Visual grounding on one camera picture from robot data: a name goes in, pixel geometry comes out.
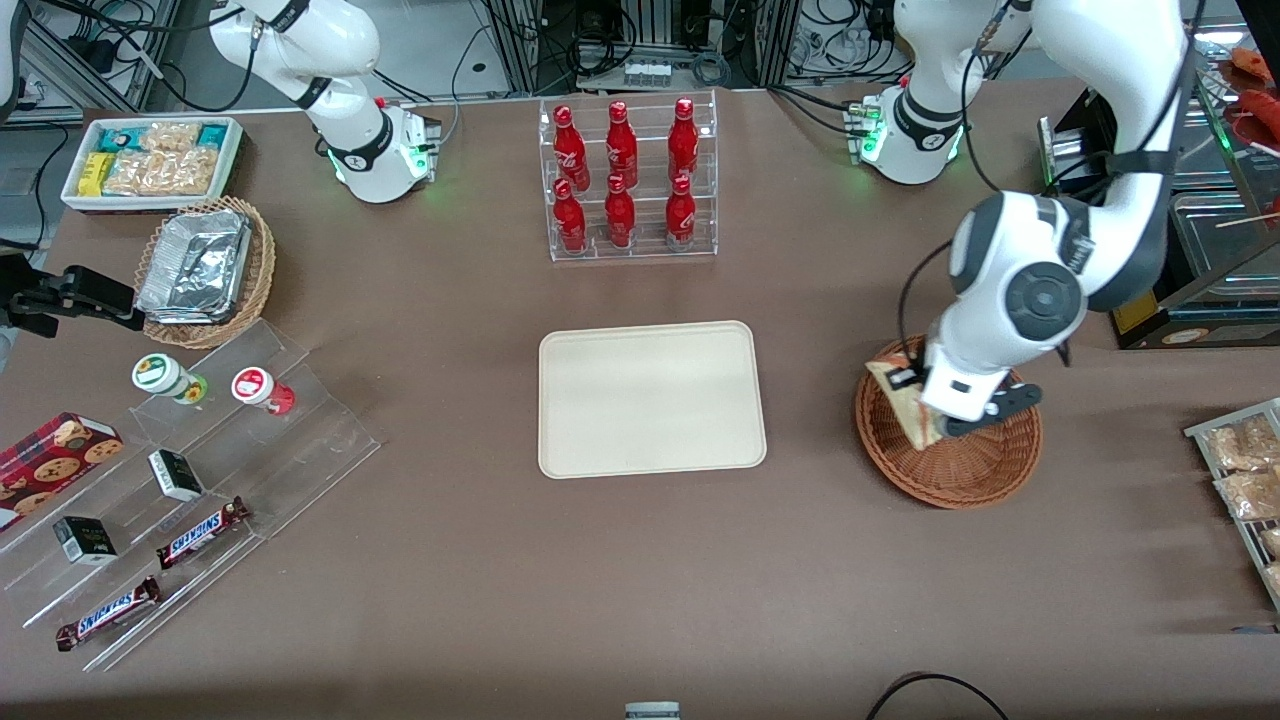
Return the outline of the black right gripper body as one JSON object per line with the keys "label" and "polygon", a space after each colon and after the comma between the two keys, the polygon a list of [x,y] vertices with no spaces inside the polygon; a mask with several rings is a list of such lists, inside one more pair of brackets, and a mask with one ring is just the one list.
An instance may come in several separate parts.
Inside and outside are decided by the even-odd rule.
{"label": "black right gripper body", "polygon": [[9,249],[4,249],[1,252],[0,275],[3,297],[14,297],[36,290],[41,283],[41,272],[32,268],[29,259],[23,252]]}

